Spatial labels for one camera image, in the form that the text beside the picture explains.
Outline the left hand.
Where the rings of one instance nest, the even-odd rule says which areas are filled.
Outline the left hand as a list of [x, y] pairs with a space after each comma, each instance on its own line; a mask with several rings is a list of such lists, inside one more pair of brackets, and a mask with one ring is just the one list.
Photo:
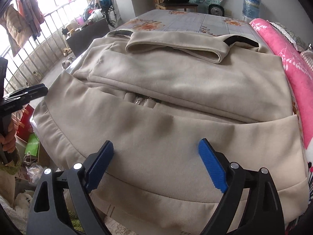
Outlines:
[[14, 152], [16, 146], [16, 130], [14, 126], [14, 121], [11, 120], [9, 126], [8, 126], [8, 133], [6, 136], [1, 135], [1, 145], [3, 146], [3, 151], [12, 153]]

